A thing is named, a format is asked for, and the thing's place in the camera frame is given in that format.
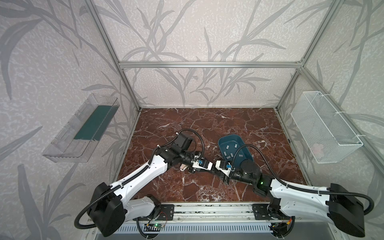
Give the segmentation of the teal plastic tray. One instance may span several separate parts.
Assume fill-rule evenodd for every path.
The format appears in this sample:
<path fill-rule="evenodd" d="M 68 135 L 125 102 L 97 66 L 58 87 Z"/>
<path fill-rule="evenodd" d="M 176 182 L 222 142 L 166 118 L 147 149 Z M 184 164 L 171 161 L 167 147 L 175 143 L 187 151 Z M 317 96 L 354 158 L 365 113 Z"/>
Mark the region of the teal plastic tray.
<path fill-rule="evenodd" d="M 245 160 L 254 160 L 247 147 L 241 148 L 245 143 L 238 135 L 232 134 L 221 137 L 218 141 L 218 145 L 222 154 L 222 159 L 229 162 L 235 168 L 239 168 L 241 163 Z M 234 157 L 227 160 L 226 157 L 231 155 Z"/>

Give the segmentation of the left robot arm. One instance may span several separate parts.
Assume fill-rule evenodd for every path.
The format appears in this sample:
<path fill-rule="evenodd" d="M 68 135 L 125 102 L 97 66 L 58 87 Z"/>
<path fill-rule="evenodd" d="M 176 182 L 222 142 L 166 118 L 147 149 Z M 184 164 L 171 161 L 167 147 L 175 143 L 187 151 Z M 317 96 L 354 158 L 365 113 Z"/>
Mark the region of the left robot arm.
<path fill-rule="evenodd" d="M 201 151 L 189 152 L 192 141 L 192 138 L 179 132 L 168 143 L 157 146 L 150 160 L 128 176 L 110 185 L 99 184 L 90 203 L 76 217 L 75 227 L 98 228 L 104 237 L 108 237 L 124 222 L 151 215 L 157 207 L 156 199 L 144 197 L 133 200 L 133 196 L 173 166 L 184 164 L 191 167 L 194 161 L 200 161 L 204 156 L 205 146 L 202 145 Z"/>

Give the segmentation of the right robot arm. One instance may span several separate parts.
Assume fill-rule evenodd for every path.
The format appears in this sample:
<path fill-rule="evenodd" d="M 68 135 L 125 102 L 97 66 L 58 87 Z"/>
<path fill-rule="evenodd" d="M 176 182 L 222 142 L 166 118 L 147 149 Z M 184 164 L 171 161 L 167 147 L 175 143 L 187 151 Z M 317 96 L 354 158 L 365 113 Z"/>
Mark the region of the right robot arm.
<path fill-rule="evenodd" d="M 215 168 L 225 181 L 248 184 L 255 194 L 270 198 L 267 212 L 273 218 L 310 218 L 333 224 L 348 235 L 365 237 L 364 206 L 358 194 L 347 192 L 340 185 L 316 188 L 280 181 L 262 174 L 251 160 L 244 160 L 237 169 L 227 161 L 217 161 Z"/>

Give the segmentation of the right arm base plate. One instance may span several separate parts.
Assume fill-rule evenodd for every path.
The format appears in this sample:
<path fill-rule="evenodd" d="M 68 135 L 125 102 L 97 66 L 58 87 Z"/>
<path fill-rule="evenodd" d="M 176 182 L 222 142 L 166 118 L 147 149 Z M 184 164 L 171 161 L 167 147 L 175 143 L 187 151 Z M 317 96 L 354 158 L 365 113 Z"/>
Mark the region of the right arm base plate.
<path fill-rule="evenodd" d="M 255 220 L 279 220 L 278 217 L 274 216 L 268 210 L 269 204 L 252 204 L 252 211 L 255 217 Z"/>

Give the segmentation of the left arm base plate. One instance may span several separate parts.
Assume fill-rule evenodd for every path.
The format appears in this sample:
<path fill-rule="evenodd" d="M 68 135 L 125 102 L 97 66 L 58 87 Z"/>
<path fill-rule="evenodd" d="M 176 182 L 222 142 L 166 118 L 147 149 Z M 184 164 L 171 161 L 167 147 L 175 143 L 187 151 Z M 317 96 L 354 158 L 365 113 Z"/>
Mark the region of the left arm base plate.
<path fill-rule="evenodd" d="M 145 217 L 140 217 L 140 221 L 172 221 L 175 213 L 175 205 L 173 204 L 162 204 L 156 206 L 154 210 Z"/>

